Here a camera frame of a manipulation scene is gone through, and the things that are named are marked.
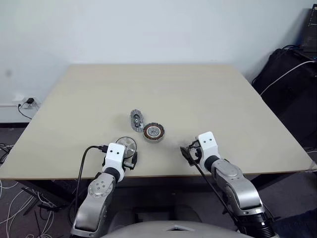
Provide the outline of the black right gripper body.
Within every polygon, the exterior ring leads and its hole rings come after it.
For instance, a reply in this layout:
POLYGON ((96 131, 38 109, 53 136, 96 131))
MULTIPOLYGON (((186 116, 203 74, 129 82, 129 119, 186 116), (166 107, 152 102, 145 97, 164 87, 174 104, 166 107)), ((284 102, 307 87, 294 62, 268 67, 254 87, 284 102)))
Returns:
POLYGON ((202 158, 201 145, 198 140, 193 141, 188 147, 187 152, 192 161, 200 161, 202 158))

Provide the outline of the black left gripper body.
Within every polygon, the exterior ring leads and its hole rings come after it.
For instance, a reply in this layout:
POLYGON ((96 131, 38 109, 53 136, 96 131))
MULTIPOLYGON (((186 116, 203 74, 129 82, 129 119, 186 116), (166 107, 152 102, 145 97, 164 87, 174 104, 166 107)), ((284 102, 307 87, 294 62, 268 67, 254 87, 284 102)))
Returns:
POLYGON ((135 152, 130 158, 123 160, 123 168, 134 170, 138 161, 138 152, 135 152))

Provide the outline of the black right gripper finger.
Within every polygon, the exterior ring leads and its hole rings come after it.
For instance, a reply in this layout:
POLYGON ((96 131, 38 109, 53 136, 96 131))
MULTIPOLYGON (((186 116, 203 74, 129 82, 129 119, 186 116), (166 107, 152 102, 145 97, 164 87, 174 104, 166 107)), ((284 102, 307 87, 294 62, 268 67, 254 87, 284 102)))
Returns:
POLYGON ((180 147, 182 156, 187 160, 189 166, 194 166, 195 160, 190 154, 190 147, 180 147))

